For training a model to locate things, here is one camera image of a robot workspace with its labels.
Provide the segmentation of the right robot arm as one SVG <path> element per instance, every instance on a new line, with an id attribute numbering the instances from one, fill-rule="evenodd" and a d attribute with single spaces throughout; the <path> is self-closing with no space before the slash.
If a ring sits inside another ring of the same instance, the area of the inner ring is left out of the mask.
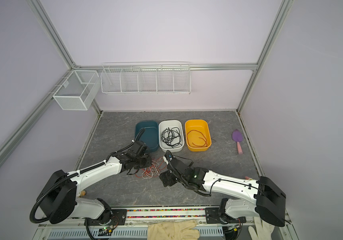
<path id="1" fill-rule="evenodd" d="M 247 217 L 259 217 L 273 226 L 285 226 L 286 195 L 270 178 L 237 179 L 205 168 L 192 168 L 170 151 L 165 153 L 163 160 L 167 170 L 159 177 L 164 187 L 180 183 L 204 197 L 211 197 L 213 193 L 227 196 L 221 200 L 219 208 L 205 210 L 209 224 L 243 224 Z"/>

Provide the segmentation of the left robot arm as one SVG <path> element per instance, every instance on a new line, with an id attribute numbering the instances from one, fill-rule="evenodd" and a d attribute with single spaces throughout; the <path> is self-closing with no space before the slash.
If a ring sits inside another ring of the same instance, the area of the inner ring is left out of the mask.
<path id="1" fill-rule="evenodd" d="M 141 129 L 131 144 L 110 153 L 102 162 L 69 173 L 54 172 L 30 211 L 30 222 L 58 224 L 69 218 L 84 218 L 87 223 L 109 224 L 113 217 L 109 204 L 102 199 L 82 198 L 81 192 L 110 176 L 131 175 L 131 170 L 149 167 L 152 160 L 148 147 L 140 140 L 144 133 Z"/>

